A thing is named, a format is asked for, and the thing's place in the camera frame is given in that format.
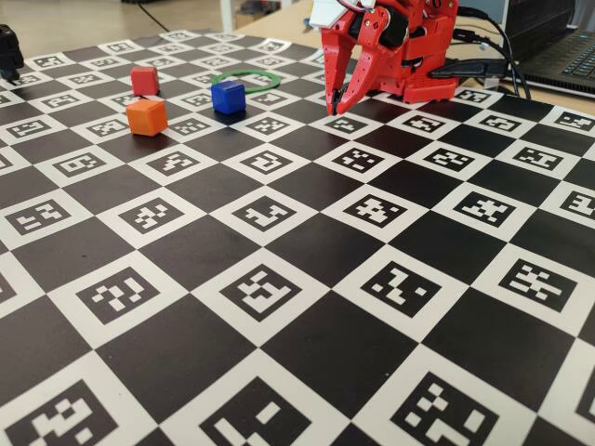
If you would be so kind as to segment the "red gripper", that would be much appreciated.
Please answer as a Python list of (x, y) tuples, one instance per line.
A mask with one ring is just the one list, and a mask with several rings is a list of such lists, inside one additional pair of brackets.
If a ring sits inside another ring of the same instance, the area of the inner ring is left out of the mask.
[[(373, 86), (381, 65), (390, 57), (389, 49), (403, 45), (412, 23), (411, 1), (346, 2), (346, 9), (354, 14), (350, 30), (334, 27), (321, 32), (329, 115), (345, 113), (362, 99)], [(353, 37), (361, 48), (361, 55), (342, 94), (354, 48)]]

